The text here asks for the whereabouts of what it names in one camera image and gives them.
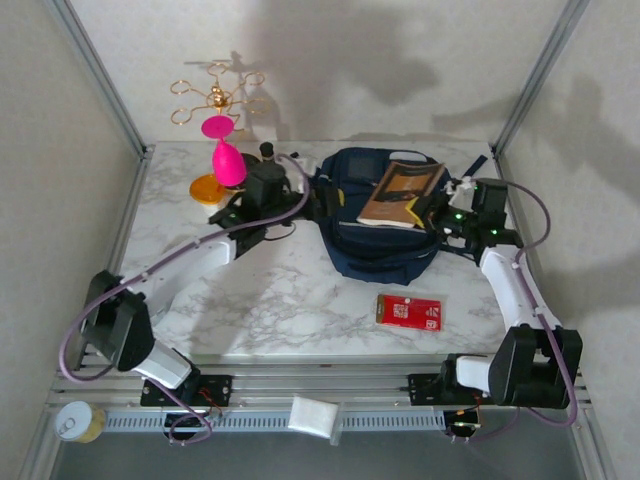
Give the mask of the aluminium frame post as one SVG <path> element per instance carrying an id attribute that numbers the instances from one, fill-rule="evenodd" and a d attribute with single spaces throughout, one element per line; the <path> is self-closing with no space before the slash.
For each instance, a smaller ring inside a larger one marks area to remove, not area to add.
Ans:
<path id="1" fill-rule="evenodd" d="M 96 47 L 86 31 L 71 0 L 42 0 L 59 22 L 63 32 L 68 36 L 72 48 L 81 62 L 88 69 L 91 80 L 95 83 L 100 95 L 125 135 L 132 151 L 140 162 L 149 154 L 150 147 L 145 143 L 136 127 L 121 95 L 116 89 Z"/>
<path id="2" fill-rule="evenodd" d="M 491 149 L 499 161 L 514 140 L 591 0 L 567 0 Z"/>

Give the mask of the red packaged item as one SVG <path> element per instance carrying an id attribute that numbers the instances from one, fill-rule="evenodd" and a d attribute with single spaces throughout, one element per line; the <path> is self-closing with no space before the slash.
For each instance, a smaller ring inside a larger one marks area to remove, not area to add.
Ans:
<path id="1" fill-rule="evenodd" d="M 376 322 L 380 325 L 439 332 L 444 318 L 440 300 L 380 294 Z"/>

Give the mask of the round black gold-rimmed base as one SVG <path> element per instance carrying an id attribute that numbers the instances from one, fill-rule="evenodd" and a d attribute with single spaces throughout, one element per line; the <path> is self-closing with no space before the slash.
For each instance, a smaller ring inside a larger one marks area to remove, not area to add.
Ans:
<path id="1" fill-rule="evenodd" d="M 249 174 L 261 162 L 260 158 L 258 158 L 257 156 L 255 156 L 255 155 L 253 155 L 251 153 L 242 152 L 241 155 L 242 155 L 244 166 L 245 166 L 245 169 L 246 169 L 246 176 L 245 176 L 245 179 L 242 182 L 240 182 L 239 184 L 233 185 L 233 186 L 230 186 L 230 187 L 226 188 L 226 191 L 229 194 L 235 194 L 235 193 L 243 192 L 245 190 L 245 184 L 246 184 L 246 180 L 249 177 Z"/>

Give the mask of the aluminium frame rail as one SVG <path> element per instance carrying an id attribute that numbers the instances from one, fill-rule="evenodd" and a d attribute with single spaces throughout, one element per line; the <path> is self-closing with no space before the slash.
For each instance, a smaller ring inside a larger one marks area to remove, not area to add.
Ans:
<path id="1" fill-rule="evenodd" d="M 303 365 L 214 365 L 204 368 L 205 375 L 232 378 L 231 409 L 282 409 L 296 394 L 349 406 L 408 407 L 409 376 L 439 374 L 436 365 L 390 364 L 377 367 L 366 364 Z M 143 380 L 132 373 L 110 373 L 88 384 L 75 384 L 62 375 L 54 377 L 46 396 L 49 406 L 62 406 L 74 400 L 115 407 L 138 408 L 143 395 Z"/>

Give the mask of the small black controller board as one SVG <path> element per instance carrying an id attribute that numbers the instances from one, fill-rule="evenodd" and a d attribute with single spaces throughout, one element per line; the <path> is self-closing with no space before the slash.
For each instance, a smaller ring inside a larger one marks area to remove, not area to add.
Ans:
<path id="1" fill-rule="evenodd" d="M 477 409 L 450 410 L 443 414 L 447 436 L 470 438 L 482 427 Z"/>
<path id="2" fill-rule="evenodd" d="M 191 414 L 170 413 L 165 417 L 163 434 L 170 443 L 187 445 L 207 440 L 212 429 L 209 423 Z"/>

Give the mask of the aluminium side rail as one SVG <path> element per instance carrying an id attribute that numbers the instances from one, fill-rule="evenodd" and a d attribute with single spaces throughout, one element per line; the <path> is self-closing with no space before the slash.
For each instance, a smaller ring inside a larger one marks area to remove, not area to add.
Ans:
<path id="1" fill-rule="evenodd" d="M 123 259 L 125 256 L 126 248 L 128 245 L 131 229 L 135 220 L 136 211 L 138 208 L 140 196 L 144 187 L 146 176 L 148 174 L 151 159 L 154 153 L 154 146 L 147 148 L 143 157 L 138 162 L 138 166 L 134 175 L 133 183 L 127 195 L 124 210 L 120 218 L 120 223 L 116 229 L 115 239 L 112 242 L 111 250 L 109 252 L 106 266 L 94 274 L 89 281 L 87 294 L 85 298 L 84 307 L 88 306 L 95 298 L 102 295 L 102 293 L 108 290 L 108 285 L 105 286 L 105 281 L 96 280 L 100 274 L 110 272 L 112 276 L 116 276 L 121 271 Z M 84 329 L 86 325 L 86 319 L 75 328 L 74 333 L 78 333 L 78 342 L 80 353 L 77 354 L 77 359 L 74 360 L 73 373 L 81 374 L 82 368 L 85 366 L 83 361 L 90 345 L 89 341 L 84 338 Z M 89 374 L 90 380 L 97 380 L 106 375 L 111 369 L 111 365 L 102 365 L 103 369 L 99 370 L 97 374 Z"/>
<path id="2" fill-rule="evenodd" d="M 567 342 L 561 338 L 565 332 L 562 323 L 549 308 L 540 287 L 531 272 L 529 257 L 541 246 L 551 233 L 550 212 L 544 201 L 530 188 L 504 176 L 498 167 L 499 181 L 508 188 L 507 205 L 515 227 L 520 225 L 517 206 L 522 196 L 537 205 L 544 219 L 544 229 L 536 240 L 523 238 L 523 246 L 496 246 L 489 248 L 481 260 L 481 272 L 489 280 L 509 328 L 528 326 L 540 332 L 549 344 L 549 357 L 555 360 L 562 373 L 568 371 L 568 362 L 563 357 Z"/>

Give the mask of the orange lid jar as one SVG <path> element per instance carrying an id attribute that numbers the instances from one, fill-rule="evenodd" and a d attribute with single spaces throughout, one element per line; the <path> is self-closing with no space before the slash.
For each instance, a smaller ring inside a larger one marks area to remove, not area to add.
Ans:
<path id="1" fill-rule="evenodd" d="M 230 198 L 229 191 L 219 183 L 213 173 L 196 178 L 189 187 L 189 194 L 207 217 L 226 207 Z"/>

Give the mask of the navy blue backpack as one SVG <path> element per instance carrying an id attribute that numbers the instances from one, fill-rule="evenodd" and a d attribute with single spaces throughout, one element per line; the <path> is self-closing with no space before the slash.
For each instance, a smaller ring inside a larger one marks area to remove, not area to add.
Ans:
<path id="1" fill-rule="evenodd" d="M 392 162 L 422 166 L 436 160 L 417 151 L 371 147 L 343 148 L 326 158 L 310 179 L 317 191 L 340 190 L 341 205 L 321 201 L 314 221 L 334 268 L 364 282 L 407 286 L 441 251 L 470 257 L 464 247 L 449 246 L 434 231 L 368 226 L 357 221 L 366 201 Z"/>

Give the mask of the white foam pad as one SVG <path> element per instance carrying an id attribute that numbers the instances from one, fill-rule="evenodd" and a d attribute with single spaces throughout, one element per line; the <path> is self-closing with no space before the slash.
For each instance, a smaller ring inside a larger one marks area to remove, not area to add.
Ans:
<path id="1" fill-rule="evenodd" d="M 287 427 L 295 432 L 330 439 L 338 412 L 336 404 L 295 396 Z"/>

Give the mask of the brown cover book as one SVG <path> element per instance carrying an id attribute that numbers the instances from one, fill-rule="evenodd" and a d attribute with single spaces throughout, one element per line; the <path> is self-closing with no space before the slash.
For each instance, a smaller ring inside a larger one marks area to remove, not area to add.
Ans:
<path id="1" fill-rule="evenodd" d="M 423 228 L 411 208 L 432 194 L 446 171 L 444 164 L 392 161 L 356 217 L 371 227 Z"/>

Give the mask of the tin can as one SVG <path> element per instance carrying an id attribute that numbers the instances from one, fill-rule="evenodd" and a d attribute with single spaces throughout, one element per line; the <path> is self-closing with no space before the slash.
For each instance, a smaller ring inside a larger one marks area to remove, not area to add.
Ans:
<path id="1" fill-rule="evenodd" d="M 104 431 L 106 420 L 104 409 L 85 401 L 74 401 L 57 413 L 54 432 L 62 441 L 90 443 Z"/>

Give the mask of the pink wine glass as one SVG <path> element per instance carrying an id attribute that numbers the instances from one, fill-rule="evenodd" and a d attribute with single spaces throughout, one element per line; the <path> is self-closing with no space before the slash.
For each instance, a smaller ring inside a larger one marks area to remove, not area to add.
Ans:
<path id="1" fill-rule="evenodd" d="M 216 141 L 212 154 L 212 167 L 217 181 L 225 187 L 240 185 L 247 177 L 247 168 L 241 152 L 226 138 L 234 130 L 234 121 L 226 115 L 215 115 L 201 125 L 201 132 Z"/>

